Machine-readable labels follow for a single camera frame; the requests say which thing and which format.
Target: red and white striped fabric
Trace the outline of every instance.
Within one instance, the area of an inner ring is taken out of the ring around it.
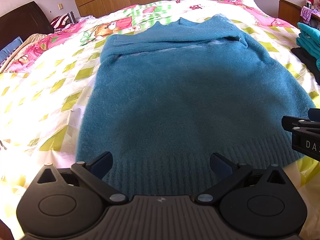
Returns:
[[[68,14],[64,14],[64,15],[55,17],[50,24],[54,29],[62,29],[66,26],[66,21],[68,19],[69,19]]]

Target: headboard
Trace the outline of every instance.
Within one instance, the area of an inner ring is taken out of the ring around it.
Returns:
[[[0,50],[18,36],[25,41],[34,33],[49,34],[54,30],[43,11],[32,1],[0,17]]]

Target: turquoise folded clothes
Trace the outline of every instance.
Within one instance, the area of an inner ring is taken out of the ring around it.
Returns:
[[[316,64],[320,70],[320,31],[303,23],[298,23],[298,27],[301,33],[297,38],[297,45],[317,59]]]
[[[214,152],[260,169],[303,156],[281,118],[307,118],[310,96],[223,15],[112,35],[100,61],[76,160],[110,151],[103,180],[129,197],[203,192]]]

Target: logo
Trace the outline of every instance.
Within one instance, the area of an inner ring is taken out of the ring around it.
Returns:
[[[162,203],[162,202],[166,201],[166,199],[164,197],[161,197],[161,198],[158,198],[157,201]]]

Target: floral bedspread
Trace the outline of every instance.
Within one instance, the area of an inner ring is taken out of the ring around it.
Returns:
[[[264,14],[253,0],[159,1],[72,25],[28,48],[0,74],[0,219],[16,239],[23,235],[16,205],[40,167],[46,162],[69,167],[75,160],[82,116],[106,39],[137,34],[157,21],[169,24],[183,17],[201,23],[219,13],[261,43],[320,107],[314,76],[290,53],[300,31]],[[312,191],[320,189],[318,162],[305,157],[286,172],[309,209],[301,236],[320,237],[320,199]]]

